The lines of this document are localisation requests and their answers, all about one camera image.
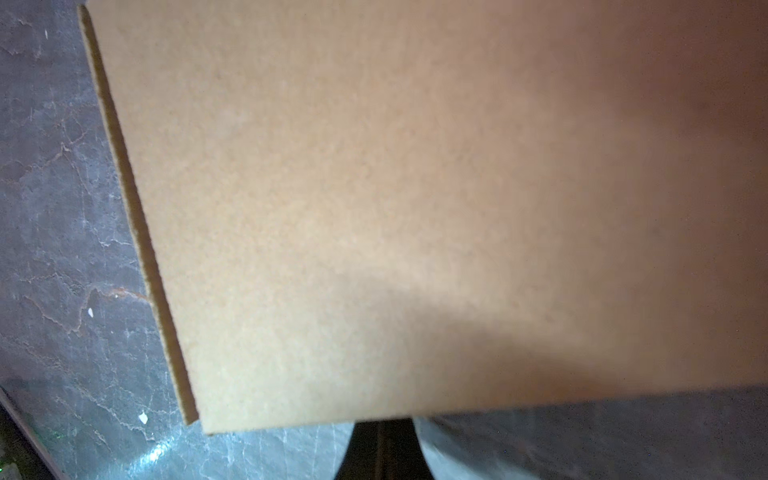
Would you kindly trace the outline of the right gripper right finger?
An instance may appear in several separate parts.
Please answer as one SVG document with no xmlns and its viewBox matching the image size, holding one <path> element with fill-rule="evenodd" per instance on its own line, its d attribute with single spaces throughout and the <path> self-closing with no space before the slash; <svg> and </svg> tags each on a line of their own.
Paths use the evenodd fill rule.
<svg viewBox="0 0 768 480">
<path fill-rule="evenodd" d="M 381 423 L 381 478 L 434 478 L 423 455 L 412 419 Z"/>
</svg>

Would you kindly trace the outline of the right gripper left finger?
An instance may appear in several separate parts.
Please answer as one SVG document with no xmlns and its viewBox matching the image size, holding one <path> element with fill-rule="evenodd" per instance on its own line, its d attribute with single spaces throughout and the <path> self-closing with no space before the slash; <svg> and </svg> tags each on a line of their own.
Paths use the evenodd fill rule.
<svg viewBox="0 0 768 480">
<path fill-rule="evenodd" d="M 380 476 L 379 423 L 358 422 L 334 479 L 375 480 Z"/>
</svg>

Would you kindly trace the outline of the brown cardboard box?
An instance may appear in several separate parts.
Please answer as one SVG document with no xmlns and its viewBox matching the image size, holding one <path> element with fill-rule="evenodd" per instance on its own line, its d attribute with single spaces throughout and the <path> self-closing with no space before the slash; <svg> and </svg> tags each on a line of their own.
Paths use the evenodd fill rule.
<svg viewBox="0 0 768 480">
<path fill-rule="evenodd" d="M 186 423 L 767 381 L 763 1 L 89 1 Z"/>
</svg>

